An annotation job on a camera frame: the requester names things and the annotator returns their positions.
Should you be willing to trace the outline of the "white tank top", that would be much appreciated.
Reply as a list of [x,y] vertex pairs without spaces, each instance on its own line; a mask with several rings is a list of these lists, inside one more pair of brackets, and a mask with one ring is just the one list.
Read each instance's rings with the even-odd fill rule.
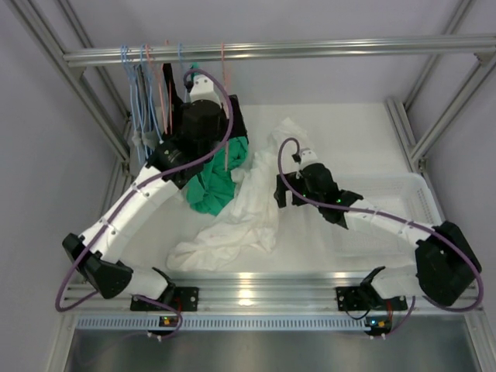
[[279,225],[274,199],[277,154],[281,144],[294,137],[304,148],[311,146],[306,131],[289,118],[268,136],[268,144],[231,171],[236,182],[234,199],[197,236],[169,251],[167,268],[176,271],[217,271],[233,262],[244,250],[271,253]]

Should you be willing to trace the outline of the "pink wire hanger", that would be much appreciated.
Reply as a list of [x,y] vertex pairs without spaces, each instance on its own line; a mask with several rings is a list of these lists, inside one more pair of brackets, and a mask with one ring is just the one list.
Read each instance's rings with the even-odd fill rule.
[[[230,85],[230,75],[229,68],[226,65],[226,52],[225,52],[225,44],[221,43],[221,64],[222,64],[222,79],[223,79],[223,87],[226,92],[229,92]],[[225,172],[228,171],[229,165],[229,142],[225,144],[225,159],[224,159],[224,168]]]

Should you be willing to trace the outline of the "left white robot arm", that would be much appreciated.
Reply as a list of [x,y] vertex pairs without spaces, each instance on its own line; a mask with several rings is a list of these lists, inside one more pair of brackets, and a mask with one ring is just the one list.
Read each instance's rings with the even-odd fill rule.
[[125,263],[123,252],[161,205],[211,165],[224,148],[223,140],[247,138],[236,95],[229,96],[225,108],[208,99],[182,103],[174,121],[176,129],[164,137],[118,201],[93,226],[68,234],[62,242],[72,263],[66,277],[82,275],[105,299],[138,295],[160,310],[172,306],[171,279],[156,267]]

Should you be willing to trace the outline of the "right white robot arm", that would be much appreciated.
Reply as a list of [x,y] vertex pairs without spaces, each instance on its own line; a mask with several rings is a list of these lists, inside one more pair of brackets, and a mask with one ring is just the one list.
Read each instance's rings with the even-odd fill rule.
[[368,307],[378,308],[390,298],[422,296],[456,312],[455,302],[471,284],[478,289],[474,303],[481,303],[481,264],[455,223],[433,225],[380,210],[361,194],[340,188],[321,163],[279,172],[274,198],[280,208],[310,205],[330,226],[396,244],[408,261],[396,267],[380,261],[370,269],[359,285]]

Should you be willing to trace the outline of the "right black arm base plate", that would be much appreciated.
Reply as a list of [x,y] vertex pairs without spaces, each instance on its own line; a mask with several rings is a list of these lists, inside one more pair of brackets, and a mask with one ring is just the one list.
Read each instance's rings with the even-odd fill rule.
[[361,312],[370,309],[364,291],[359,287],[336,287],[335,291],[340,312]]

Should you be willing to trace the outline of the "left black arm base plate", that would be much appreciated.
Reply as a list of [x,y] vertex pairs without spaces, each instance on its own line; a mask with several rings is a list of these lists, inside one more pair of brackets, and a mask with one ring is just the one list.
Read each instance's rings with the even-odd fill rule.
[[[156,302],[165,304],[178,312],[196,312],[198,309],[199,288],[197,287],[168,287]],[[133,297],[129,309],[133,312],[164,311],[159,305]]]

